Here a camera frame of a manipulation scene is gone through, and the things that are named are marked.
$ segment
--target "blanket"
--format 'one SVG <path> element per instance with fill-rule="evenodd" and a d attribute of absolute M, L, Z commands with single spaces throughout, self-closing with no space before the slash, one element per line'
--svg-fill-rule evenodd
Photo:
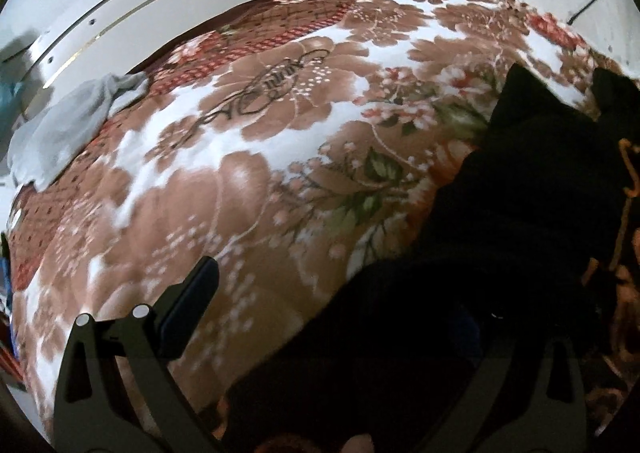
<path fill-rule="evenodd" d="M 220 291 L 170 372 L 197 411 L 224 408 L 357 271 L 415 240 L 511 65 L 594 118 L 594 69 L 623 73 L 518 0 L 258 0 L 214 23 L 152 65 L 148 96 L 55 184 L 15 202 L 15 341 L 46 422 L 76 315 L 153 303 L 204 254 Z M 594 429 L 638 376 L 625 336 L 640 296 L 618 300 L 612 353 L 584 362 Z"/>
<path fill-rule="evenodd" d="M 16 184 L 45 190 L 100 130 L 106 119 L 145 96 L 145 74 L 87 81 L 42 110 L 12 136 L 7 164 Z"/>

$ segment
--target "white towel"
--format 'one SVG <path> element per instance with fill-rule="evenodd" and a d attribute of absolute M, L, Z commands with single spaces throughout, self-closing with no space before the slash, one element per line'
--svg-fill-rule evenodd
<path fill-rule="evenodd" d="M 44 191 L 91 142 L 106 119 L 145 96 L 144 72 L 87 81 L 20 126 L 7 162 L 17 184 Z"/>

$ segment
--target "blue object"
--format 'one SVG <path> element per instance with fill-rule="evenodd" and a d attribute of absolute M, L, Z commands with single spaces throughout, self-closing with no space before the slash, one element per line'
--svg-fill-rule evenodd
<path fill-rule="evenodd" d="M 484 355 L 480 327 L 473 316 L 460 304 L 456 304 L 447 322 L 449 340 L 459 357 L 465 357 L 476 368 Z"/>
<path fill-rule="evenodd" d="M 14 292 L 11 290 L 11 273 L 9 271 L 9 260 L 2 256 L 0 258 L 0 264 L 2 264 L 2 284 L 4 285 L 4 291 L 6 292 L 6 307 L 11 313 L 12 305 L 14 303 Z"/>
<path fill-rule="evenodd" d="M 11 319 L 9 319 L 9 337 L 11 339 L 11 348 L 13 349 L 11 352 L 14 354 L 14 357 L 20 361 L 20 357 L 18 357 L 18 347 L 15 344 L 14 325 L 12 324 Z"/>
<path fill-rule="evenodd" d="M 22 83 L 12 83 L 0 67 L 0 142 L 11 137 L 11 127 L 20 115 Z"/>

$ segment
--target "black bracket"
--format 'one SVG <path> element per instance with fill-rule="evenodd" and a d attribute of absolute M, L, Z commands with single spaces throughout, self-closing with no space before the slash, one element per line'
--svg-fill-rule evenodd
<path fill-rule="evenodd" d="M 524 414 L 484 437 L 491 415 L 513 367 L 516 341 L 498 337 L 482 360 L 462 398 L 437 431 L 415 453 L 581 453 L 587 443 L 587 419 L 580 365 L 571 341 L 546 340 Z M 562 397 L 550 393 L 552 375 L 562 378 Z"/>
<path fill-rule="evenodd" d="M 97 322 L 80 314 L 62 359 L 54 411 L 59 453 L 222 453 L 169 374 L 219 284 L 218 264 L 204 257 L 153 306 Z M 162 441 L 145 433 L 133 412 L 116 356 L 127 357 Z"/>

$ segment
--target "black wire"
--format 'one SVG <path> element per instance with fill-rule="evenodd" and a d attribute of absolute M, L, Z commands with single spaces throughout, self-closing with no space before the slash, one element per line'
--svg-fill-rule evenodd
<path fill-rule="evenodd" d="M 567 25 L 573 25 L 574 21 L 577 20 L 583 12 L 585 12 L 591 5 L 593 5 L 597 1 L 598 0 L 591 0 L 589 3 L 587 3 L 587 5 L 582 7 L 578 12 L 576 12 L 573 16 L 569 18 L 569 21 L 566 22 Z"/>

